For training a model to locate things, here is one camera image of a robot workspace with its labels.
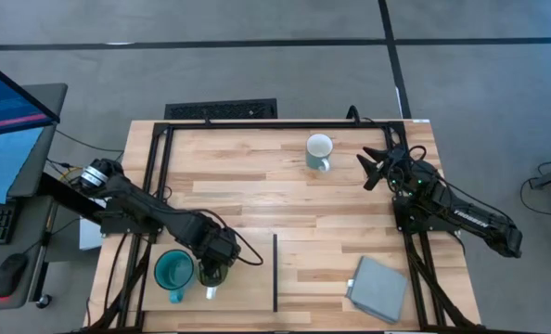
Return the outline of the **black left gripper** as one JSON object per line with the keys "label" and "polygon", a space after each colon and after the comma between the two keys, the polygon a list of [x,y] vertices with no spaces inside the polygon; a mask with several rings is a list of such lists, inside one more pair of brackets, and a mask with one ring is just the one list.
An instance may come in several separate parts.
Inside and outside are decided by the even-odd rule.
{"label": "black left gripper", "polygon": [[226,267],[234,264],[241,252],[237,235],[230,227],[210,228],[201,233],[193,243],[192,251],[200,259],[199,282],[210,284],[214,273],[215,282],[222,284],[226,279]]}

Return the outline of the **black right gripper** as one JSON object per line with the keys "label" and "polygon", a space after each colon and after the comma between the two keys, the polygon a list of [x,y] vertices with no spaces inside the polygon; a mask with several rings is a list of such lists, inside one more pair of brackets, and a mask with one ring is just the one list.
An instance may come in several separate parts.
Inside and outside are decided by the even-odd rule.
{"label": "black right gripper", "polygon": [[417,177],[412,170],[413,160],[405,149],[363,147],[363,151],[367,157],[357,154],[356,158],[365,172],[365,190],[371,191],[379,181],[385,180],[390,191],[416,191]]}

